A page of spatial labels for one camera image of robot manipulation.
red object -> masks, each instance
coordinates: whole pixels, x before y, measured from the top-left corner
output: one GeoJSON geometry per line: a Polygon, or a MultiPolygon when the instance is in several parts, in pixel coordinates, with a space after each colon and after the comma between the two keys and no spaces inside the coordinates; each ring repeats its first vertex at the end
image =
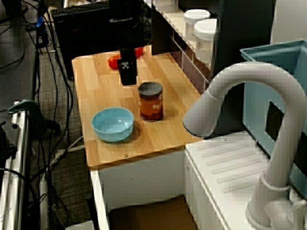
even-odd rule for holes
{"type": "MultiPolygon", "coordinates": [[[[135,57],[138,58],[143,53],[143,47],[138,47],[134,49],[135,57]]],[[[113,57],[110,57],[107,60],[107,64],[111,67],[111,69],[118,69],[117,59],[120,58],[120,54],[117,54],[113,57]]]]}
{"type": "Polygon", "coordinates": [[[111,67],[111,69],[118,69],[118,65],[117,65],[117,59],[120,58],[120,54],[117,54],[113,57],[110,57],[107,60],[107,64],[111,67]]]}
{"type": "Polygon", "coordinates": [[[134,49],[135,57],[138,58],[143,53],[143,47],[138,47],[134,49]]]}

light blue bowl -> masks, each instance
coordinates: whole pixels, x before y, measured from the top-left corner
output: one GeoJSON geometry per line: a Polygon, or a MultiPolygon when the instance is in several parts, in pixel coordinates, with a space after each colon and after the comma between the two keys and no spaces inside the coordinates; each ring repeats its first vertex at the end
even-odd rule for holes
{"type": "Polygon", "coordinates": [[[111,107],[99,111],[92,118],[92,127],[96,135],[109,142],[127,138],[133,130],[133,114],[120,107],[111,107]]]}

jar lid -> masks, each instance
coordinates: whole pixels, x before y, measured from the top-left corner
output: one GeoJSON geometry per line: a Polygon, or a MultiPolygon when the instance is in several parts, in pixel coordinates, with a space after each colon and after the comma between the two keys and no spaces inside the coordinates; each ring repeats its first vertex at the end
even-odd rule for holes
{"type": "Polygon", "coordinates": [[[217,19],[206,19],[195,24],[195,36],[201,40],[214,41],[217,19]]]}
{"type": "Polygon", "coordinates": [[[189,10],[184,13],[184,22],[194,25],[200,20],[210,18],[211,14],[206,10],[189,10]]]}
{"type": "Polygon", "coordinates": [[[162,85],[154,81],[148,81],[139,85],[138,90],[144,99],[150,99],[151,97],[157,96],[161,93],[162,85]]]}

white faucet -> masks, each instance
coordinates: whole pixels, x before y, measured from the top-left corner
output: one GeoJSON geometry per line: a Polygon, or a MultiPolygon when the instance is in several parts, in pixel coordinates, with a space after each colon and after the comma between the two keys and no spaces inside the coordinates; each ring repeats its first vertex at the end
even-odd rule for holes
{"type": "Polygon", "coordinates": [[[307,202],[288,199],[289,177],[307,117],[307,97],[298,81],[285,70],[263,62],[243,62],[222,70],[183,117],[185,128],[209,136],[217,123],[227,92],[244,82],[262,83],[283,99],[285,114],[266,171],[256,185],[246,216],[256,230],[303,230],[307,202]]]}

curved faucet spout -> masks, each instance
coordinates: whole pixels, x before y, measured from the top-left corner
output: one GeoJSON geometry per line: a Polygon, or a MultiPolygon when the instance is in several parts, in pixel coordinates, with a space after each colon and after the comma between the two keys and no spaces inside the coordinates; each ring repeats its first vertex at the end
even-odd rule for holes
{"type": "Polygon", "coordinates": [[[243,62],[225,68],[186,112],[183,124],[196,136],[210,135],[215,128],[223,98],[232,87],[244,82],[270,86],[283,99],[285,115],[265,173],[265,180],[271,186],[285,187],[289,182],[307,116],[307,98],[298,81],[282,68],[263,62],[243,62]]]}
{"type": "MultiPolygon", "coordinates": [[[[206,92],[183,117],[185,128],[197,136],[210,135],[227,92],[244,82],[258,82],[275,89],[283,99],[285,114],[267,170],[261,175],[246,215],[257,230],[272,229],[272,217],[280,208],[269,208],[285,201],[289,177],[307,116],[307,97],[297,80],[285,70],[268,63],[244,62],[221,71],[206,92]]],[[[274,219],[274,225],[280,223],[274,219]]]]}

